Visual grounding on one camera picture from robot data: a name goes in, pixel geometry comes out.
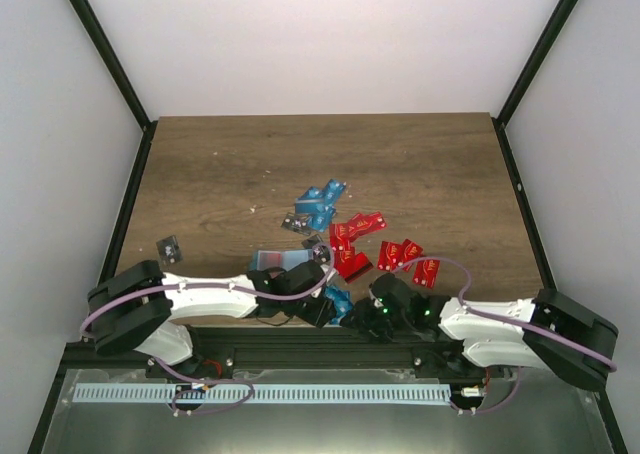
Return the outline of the teal leather card holder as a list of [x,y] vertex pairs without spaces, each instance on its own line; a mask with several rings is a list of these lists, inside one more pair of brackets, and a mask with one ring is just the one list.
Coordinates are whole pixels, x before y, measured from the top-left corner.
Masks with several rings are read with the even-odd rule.
[[268,251],[258,250],[253,254],[249,263],[249,270],[266,270],[271,268],[281,268],[286,271],[313,259],[310,249],[288,250],[288,251]]

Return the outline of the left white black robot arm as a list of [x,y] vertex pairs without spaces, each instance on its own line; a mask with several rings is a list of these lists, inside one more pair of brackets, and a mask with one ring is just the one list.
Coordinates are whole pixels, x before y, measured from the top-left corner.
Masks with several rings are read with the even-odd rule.
[[81,335],[96,353],[136,351],[169,365],[181,377],[196,376],[204,353],[185,322],[205,317],[271,319],[298,317],[322,327],[336,309],[325,295],[337,274],[333,263],[304,261],[289,270],[250,270],[228,278],[190,278],[142,261],[96,286],[87,295]]

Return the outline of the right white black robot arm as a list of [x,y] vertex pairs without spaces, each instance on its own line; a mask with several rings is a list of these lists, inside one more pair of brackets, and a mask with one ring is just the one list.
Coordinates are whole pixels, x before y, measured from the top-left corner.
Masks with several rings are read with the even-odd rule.
[[458,377],[476,368],[524,367],[587,391],[605,387],[618,338],[610,321],[553,289],[515,301],[468,302],[421,294],[391,273],[376,279],[340,324],[371,341],[390,343],[410,332],[449,343],[445,367]]

